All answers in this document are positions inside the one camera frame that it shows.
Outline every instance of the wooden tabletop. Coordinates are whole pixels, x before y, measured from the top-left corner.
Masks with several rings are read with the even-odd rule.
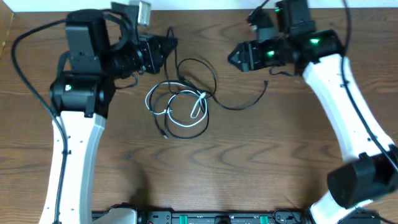
[[[255,100],[246,111],[227,111],[210,102],[210,126],[193,140],[164,139],[144,106],[150,88],[164,73],[139,77],[135,88],[116,93],[99,144],[93,209],[132,202],[174,210],[274,210],[306,208],[326,191],[326,175],[343,164],[336,136],[311,89],[300,77],[272,77],[267,69],[241,73],[226,58],[236,44],[255,39],[245,20],[249,11],[154,11],[150,33],[174,26],[178,57],[204,58],[217,72],[218,98],[229,106]],[[0,222],[37,223],[42,212],[52,159],[50,117],[19,80],[10,60],[12,41],[65,13],[18,13],[0,60]],[[341,9],[314,9],[318,29],[345,36]],[[398,138],[398,11],[353,9],[349,50],[358,85],[386,133]],[[110,25],[110,36],[118,28]],[[38,91],[49,97],[57,60],[67,50],[62,26],[23,40],[20,66]],[[175,77],[173,61],[169,71]],[[292,67],[282,68],[292,71]],[[192,74],[211,86],[205,67],[188,62]],[[118,81],[118,85],[132,79]],[[176,104],[184,105],[183,100]],[[179,113],[189,113],[189,105]],[[176,129],[180,134],[189,131]],[[373,203],[398,222],[398,196]]]

